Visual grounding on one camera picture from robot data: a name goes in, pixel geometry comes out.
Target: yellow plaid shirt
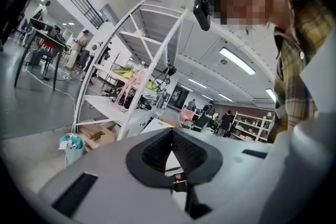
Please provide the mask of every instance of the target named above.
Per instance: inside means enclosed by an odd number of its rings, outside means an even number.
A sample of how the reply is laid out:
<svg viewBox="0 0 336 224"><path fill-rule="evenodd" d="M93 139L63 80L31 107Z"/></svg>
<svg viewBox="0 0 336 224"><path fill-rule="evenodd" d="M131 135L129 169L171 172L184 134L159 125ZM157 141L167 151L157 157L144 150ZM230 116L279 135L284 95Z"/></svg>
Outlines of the yellow plaid shirt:
<svg viewBox="0 0 336 224"><path fill-rule="evenodd" d="M275 116L268 135L268 142L271 143L278 133L314 117L317 109L300 74L324 43L334 24L331 12L322 1L288 1L294 39L275 28L279 58L274 86L277 97Z"/></svg>

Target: table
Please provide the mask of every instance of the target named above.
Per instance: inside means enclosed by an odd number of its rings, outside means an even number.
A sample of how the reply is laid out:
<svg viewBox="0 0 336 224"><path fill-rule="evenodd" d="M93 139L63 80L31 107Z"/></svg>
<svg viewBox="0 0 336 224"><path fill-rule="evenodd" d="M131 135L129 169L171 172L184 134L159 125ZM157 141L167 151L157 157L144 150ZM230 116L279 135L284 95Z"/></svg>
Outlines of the table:
<svg viewBox="0 0 336 224"><path fill-rule="evenodd" d="M62 55L62 51L63 49L66 47L64 44L52 39L51 37L47 36L45 33L43 33L42 31L40 30L37 30L36 28L34 28L34 31L32 32L32 34L30 35L29 37L29 40L27 42L27 47L25 48L25 51L23 52L22 54L22 57L20 59L20 62L19 62L19 66L17 67L17 70L16 70L16 76L15 76L15 82L14 82L14 88L16 88L16 84L17 84L17 80L20 76L20 72L21 72L21 67L22 67L22 64L25 60L25 57L28 53L28 50L31 46L31 44L33 43L33 40L35 39L35 37L40 37L44 40L46 40L47 42L51 43L52 45L54 45L55 47L59 47L60 48L60 51L58 53L58 57L57 57L57 61L56 61L56 66L55 66L55 73L54 73L54 84L52 86L53 90L55 90L55 85L56 85L56 80L57 80L57 71L58 71L58 65L59 65L59 62L61 60L61 55Z"/></svg>

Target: ceiling light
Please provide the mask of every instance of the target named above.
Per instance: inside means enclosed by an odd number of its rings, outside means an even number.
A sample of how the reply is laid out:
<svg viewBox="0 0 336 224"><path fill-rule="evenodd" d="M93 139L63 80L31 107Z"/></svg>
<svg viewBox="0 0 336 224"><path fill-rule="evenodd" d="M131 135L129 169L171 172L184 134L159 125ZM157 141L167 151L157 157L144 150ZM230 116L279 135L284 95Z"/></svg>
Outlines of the ceiling light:
<svg viewBox="0 0 336 224"><path fill-rule="evenodd" d="M230 101L230 102L233 102L230 98L228 98L228 97L226 97L226 96L224 96L224 95L222 95L222 94L220 94L220 93L219 93L218 95L220 95L221 97L227 99L227 100Z"/></svg>
<svg viewBox="0 0 336 224"><path fill-rule="evenodd" d="M197 81L195 81L195 80L188 79L188 81L191 81L191 82L193 82L193 83L195 83L195 84L197 84L197 85L199 85L199 86L201 86L201 87L203 87L203 88L206 88L206 86L204 86L204 85L202 85L202 84L198 83L198 82L197 82Z"/></svg>
<svg viewBox="0 0 336 224"><path fill-rule="evenodd" d="M275 94L273 93L272 89L266 89L266 92L269 94L269 96L271 96L271 98L273 99L273 101L275 103L277 98L275 97Z"/></svg>
<svg viewBox="0 0 336 224"><path fill-rule="evenodd" d="M184 89L187 89L188 91L191 91L191 92L193 92L193 90L191 90L191 89L187 88L186 86L183 86L183 85L181 85L181 87L183 87Z"/></svg>
<svg viewBox="0 0 336 224"><path fill-rule="evenodd" d="M234 62L239 67L243 68L249 75L253 75L256 73L251 67L249 67L245 62L239 59L236 55L234 55L227 48L222 48L219 53L224 55L226 58L230 59L232 62Z"/></svg>
<svg viewBox="0 0 336 224"><path fill-rule="evenodd" d="M205 95L203 95L203 94L202 94L202 96L204 96L205 98L208 98L208 99L210 99L211 101L213 101L213 99L209 98L208 96L205 96Z"/></svg>

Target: trash bin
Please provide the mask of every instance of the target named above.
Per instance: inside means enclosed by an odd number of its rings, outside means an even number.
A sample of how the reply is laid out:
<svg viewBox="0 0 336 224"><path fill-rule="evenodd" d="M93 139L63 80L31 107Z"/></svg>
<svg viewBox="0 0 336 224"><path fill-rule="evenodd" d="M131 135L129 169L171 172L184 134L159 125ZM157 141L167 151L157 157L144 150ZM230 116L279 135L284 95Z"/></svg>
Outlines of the trash bin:
<svg viewBox="0 0 336 224"><path fill-rule="evenodd" d="M65 151L65 161L68 166L84 154L84 141L76 133L66 134L59 139L59 150Z"/></svg>

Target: ceiling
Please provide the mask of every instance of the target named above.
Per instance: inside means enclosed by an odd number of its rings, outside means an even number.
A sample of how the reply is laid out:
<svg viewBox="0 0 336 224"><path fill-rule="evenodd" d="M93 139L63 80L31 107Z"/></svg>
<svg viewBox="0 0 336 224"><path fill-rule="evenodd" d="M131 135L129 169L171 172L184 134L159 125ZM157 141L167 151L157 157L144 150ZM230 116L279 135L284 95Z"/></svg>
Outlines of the ceiling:
<svg viewBox="0 0 336 224"><path fill-rule="evenodd" d="M111 0L110 5L121 18L139 1ZM185 8L191 10L194 2L194 0L145 1L148 4L179 11ZM143 22L138 21L137 24L143 27ZM183 22L180 37L174 42L177 43L175 66L178 70L175 76L179 76L179 84L204 94L218 103L266 109L274 107L274 103L265 91L267 88L273 88L276 71L277 49L271 26L269 28L256 27L247 36L244 31L233 31L225 26L212 23L212 28L205 32L195 23L192 13L189 13ZM220 63L224 58L219 53L222 47L233 51L248 63L256 74L248 75L230 60L226 65ZM188 78L206 85L207 88L199 87L188 81ZM223 99L218 95L219 93L234 100L234 103Z"/></svg>
<svg viewBox="0 0 336 224"><path fill-rule="evenodd" d="M50 6L48 7L48 14L50 14L61 27L68 29L76 37L80 31L83 29L83 25L78 22L57 0L50 0ZM72 22L75 25L63 26L63 23Z"/></svg>

